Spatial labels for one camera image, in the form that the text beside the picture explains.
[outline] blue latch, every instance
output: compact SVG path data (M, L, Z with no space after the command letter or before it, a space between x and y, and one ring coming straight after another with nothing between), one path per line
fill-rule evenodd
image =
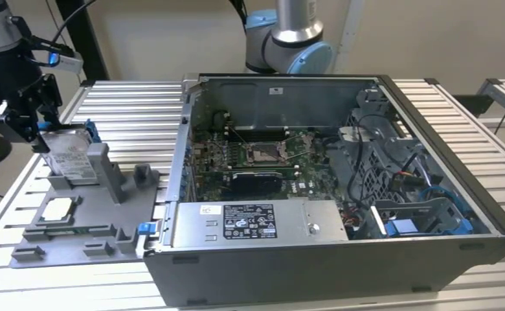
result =
M96 131L95 122L92 122L90 119L87 119L84 125L86 125L86 128L87 128L87 131L90 132L91 141L94 143L100 143L102 140L100 140L100 137L99 137L99 132Z
M48 127L51 126L51 122L38 122L38 130L40 131L46 131L48 129Z
M154 235L156 233L158 222L142 222L138 226L138 235Z
M450 234L453 235L470 235L474 232L474 227L466 218L459 222L458 228Z

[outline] white wall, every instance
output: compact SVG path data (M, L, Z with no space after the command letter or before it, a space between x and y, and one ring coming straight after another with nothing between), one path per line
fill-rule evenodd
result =
M345 72L475 92L485 78L505 78L505 0L365 0Z
M275 0L247 0L249 12ZM325 39L338 46L349 0L319 0ZM179 80L244 69L244 33L227 0L108 0L90 8L112 79Z

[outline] blue cable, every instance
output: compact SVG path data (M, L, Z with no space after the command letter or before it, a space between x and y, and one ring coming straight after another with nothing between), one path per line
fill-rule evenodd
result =
M438 190L438 191L442 191L449 197L453 198L453 201L454 201L454 204L457 205L457 208L463 210L463 205L462 205L462 202L459 201L459 198L458 196L447 189L442 188L441 186L431 186L429 188L425 188L422 190L422 192L419 192L419 201L425 201L425 195L427 194L427 192L430 190Z

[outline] blue plastic clip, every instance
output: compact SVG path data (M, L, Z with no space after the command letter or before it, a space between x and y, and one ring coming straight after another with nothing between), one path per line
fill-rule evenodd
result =
M48 129L48 127L51 126L51 122L38 122L38 130L40 131L46 131Z
M87 131L90 132L91 135L91 141L94 143L100 143L100 137L99 137L99 132L96 131L96 126L95 123L88 119L84 123Z
M138 226L138 235L154 235L156 233L156 222L142 222Z

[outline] sticker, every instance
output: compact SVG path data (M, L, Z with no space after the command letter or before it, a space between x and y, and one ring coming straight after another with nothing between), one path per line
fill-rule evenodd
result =
M224 238L277 238L271 204L224 205Z
M222 206L220 205L200 205L200 214L202 215L220 215Z
M86 152L60 152L51 157L67 179L96 178Z
M282 87L270 87L270 95L283 95Z

